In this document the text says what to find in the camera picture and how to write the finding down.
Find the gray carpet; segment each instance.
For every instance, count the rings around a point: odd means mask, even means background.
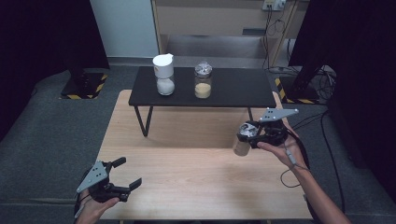
[[[240,66],[228,59],[209,57],[214,67]],[[176,66],[192,66],[198,57],[176,56]],[[261,67],[260,61],[241,67]],[[73,205],[4,203],[6,199],[56,198],[72,200],[82,173],[96,159],[120,91],[131,89],[136,66],[112,66],[97,99],[60,100],[69,74],[48,77],[36,85],[28,106],[0,143],[0,223],[72,223]],[[278,75],[268,74],[271,82]],[[298,108],[291,125],[327,110],[325,105],[284,105]],[[329,116],[323,127],[328,138],[345,195],[347,216],[354,223],[396,223],[396,205],[370,170],[354,167]],[[320,120],[297,130],[306,146],[312,173],[339,205],[340,191]],[[100,223],[117,223],[100,221]],[[273,220],[272,223],[311,223],[309,220]]]

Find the table top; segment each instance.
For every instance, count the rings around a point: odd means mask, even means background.
[[[175,67],[175,90],[163,96],[157,92],[152,67],[140,67],[129,105],[206,107],[275,107],[268,77],[263,69],[213,68],[212,90],[206,99],[194,92],[194,68]]]
[[[272,153],[233,153],[236,130],[248,120],[246,108],[161,106],[153,114],[151,135],[144,137],[128,105],[130,95],[120,93],[97,159],[126,157],[112,169],[110,182],[126,187],[142,177],[142,185],[103,219],[311,218],[303,190],[281,184],[287,167]],[[142,116],[148,110],[143,107]],[[253,118],[264,111],[252,108]],[[284,180],[297,183],[290,173]]]

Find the hand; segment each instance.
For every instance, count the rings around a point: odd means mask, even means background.
[[[84,208],[82,209],[81,214],[78,216],[78,220],[76,222],[78,224],[96,223],[96,221],[99,220],[99,218],[108,208],[113,207],[117,202],[120,201],[119,198],[112,198],[105,203],[99,203],[91,198],[91,196],[86,197],[87,195],[89,195],[89,192],[87,189],[84,189],[80,195],[80,198],[83,199],[81,206],[84,205]]]
[[[284,122],[285,126],[291,130],[297,137],[298,134],[289,126],[289,124],[287,122]],[[274,155],[277,156],[277,158],[285,165],[287,165],[291,170],[295,167],[288,155],[286,154],[286,148],[291,152],[291,154],[293,155],[294,159],[297,162],[298,166],[302,166],[302,167],[306,167],[306,164],[304,162],[304,158],[303,155],[301,153],[301,150],[296,142],[296,139],[294,139],[292,136],[288,136],[288,138],[285,141],[285,144],[282,144],[278,147],[274,147],[268,143],[264,143],[264,142],[259,142],[257,144],[257,147],[264,149],[266,151],[272,152],[274,153]]]

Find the person's right hand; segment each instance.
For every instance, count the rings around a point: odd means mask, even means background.
[[[292,131],[296,136],[297,133],[289,126],[287,122],[284,122],[285,126]],[[287,165],[290,169],[294,168],[294,165],[291,163],[288,155],[286,154],[286,148],[291,152],[293,155],[294,159],[296,160],[297,164],[302,167],[306,167],[306,164],[304,162],[303,155],[301,153],[301,150],[296,142],[296,140],[292,136],[288,136],[288,138],[285,141],[285,144],[282,144],[278,147],[274,147],[268,143],[264,142],[259,142],[257,144],[257,147],[264,149],[266,151],[274,153],[274,155],[277,156],[277,158],[285,165]]]

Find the table leg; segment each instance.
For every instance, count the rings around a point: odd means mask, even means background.
[[[152,108],[151,106],[148,111],[148,118],[146,120],[146,127],[143,125],[143,120],[142,117],[140,116],[139,112],[139,107],[137,105],[134,106],[134,111],[136,112],[137,119],[139,120],[140,128],[142,129],[142,133],[145,137],[149,135],[149,123],[151,122],[151,114],[152,114]]]
[[[253,121],[253,115],[251,115],[250,107],[247,108],[247,112],[248,112],[248,117],[250,118],[251,121]]]

